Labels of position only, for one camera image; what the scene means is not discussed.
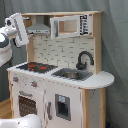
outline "door handle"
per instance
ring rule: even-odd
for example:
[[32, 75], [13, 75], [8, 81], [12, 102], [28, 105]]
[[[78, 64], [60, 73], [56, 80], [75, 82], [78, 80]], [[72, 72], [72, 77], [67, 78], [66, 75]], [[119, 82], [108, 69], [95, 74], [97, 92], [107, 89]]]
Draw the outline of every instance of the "door handle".
[[57, 20], [54, 21], [54, 25], [55, 25], [55, 30], [56, 30], [55, 37], [58, 37], [58, 22], [57, 22]]
[[47, 114], [48, 114], [48, 118], [49, 118], [49, 120], [52, 119], [52, 116], [50, 115], [50, 107], [51, 107], [51, 102], [48, 102], [48, 106], [47, 106]]
[[28, 96], [28, 97], [32, 97], [32, 96], [33, 96], [32, 94], [27, 94], [27, 93], [25, 93], [25, 92], [23, 92], [23, 91], [19, 91], [19, 93], [20, 93], [21, 95], [23, 95], [23, 96]]

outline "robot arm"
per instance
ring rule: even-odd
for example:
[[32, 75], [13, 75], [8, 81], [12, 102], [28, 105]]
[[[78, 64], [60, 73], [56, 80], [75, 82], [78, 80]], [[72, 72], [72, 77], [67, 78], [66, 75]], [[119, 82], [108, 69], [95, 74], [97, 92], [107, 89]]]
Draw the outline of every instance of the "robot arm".
[[23, 17], [20, 13], [11, 15], [5, 19], [5, 28], [8, 38], [16, 36], [16, 45], [18, 47], [29, 43], [28, 35], [23, 23]]
[[16, 46], [21, 47], [29, 43], [29, 37], [20, 13], [5, 19], [5, 27], [0, 28], [0, 67], [11, 60], [12, 49], [10, 39], [14, 39]]
[[34, 114], [15, 119], [0, 119], [0, 128], [42, 128], [41, 124], [40, 118]]

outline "white tile backsplash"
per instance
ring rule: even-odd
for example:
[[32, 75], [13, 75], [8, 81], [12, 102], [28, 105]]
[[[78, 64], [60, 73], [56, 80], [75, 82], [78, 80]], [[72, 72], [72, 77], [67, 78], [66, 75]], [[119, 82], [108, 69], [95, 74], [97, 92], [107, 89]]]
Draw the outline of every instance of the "white tile backsplash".
[[[85, 37], [51, 40], [50, 36], [35, 36], [33, 40], [34, 59], [36, 62], [58, 66], [76, 67], [78, 55], [88, 51], [94, 57], [94, 39]], [[94, 70], [87, 55], [82, 56], [82, 63], [87, 62], [87, 69]]]

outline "oven door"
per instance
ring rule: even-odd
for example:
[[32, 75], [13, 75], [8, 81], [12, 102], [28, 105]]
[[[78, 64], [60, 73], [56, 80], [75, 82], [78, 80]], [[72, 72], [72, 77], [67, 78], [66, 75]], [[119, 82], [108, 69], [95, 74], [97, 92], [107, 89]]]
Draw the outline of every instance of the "oven door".
[[44, 125], [44, 94], [21, 88], [17, 84], [12, 86], [14, 118], [36, 114]]

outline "black stovetop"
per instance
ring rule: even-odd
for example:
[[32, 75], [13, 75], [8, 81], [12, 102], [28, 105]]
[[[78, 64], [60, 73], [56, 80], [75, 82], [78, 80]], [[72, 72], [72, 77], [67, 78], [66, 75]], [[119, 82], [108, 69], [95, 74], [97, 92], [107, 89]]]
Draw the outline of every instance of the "black stovetop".
[[48, 64], [42, 64], [37, 62], [30, 62], [27, 64], [24, 64], [22, 66], [17, 67], [19, 69], [28, 70], [31, 72], [38, 72], [38, 73], [46, 73], [48, 71], [51, 71], [54, 68], [57, 68], [57, 66], [54, 65], [48, 65]]

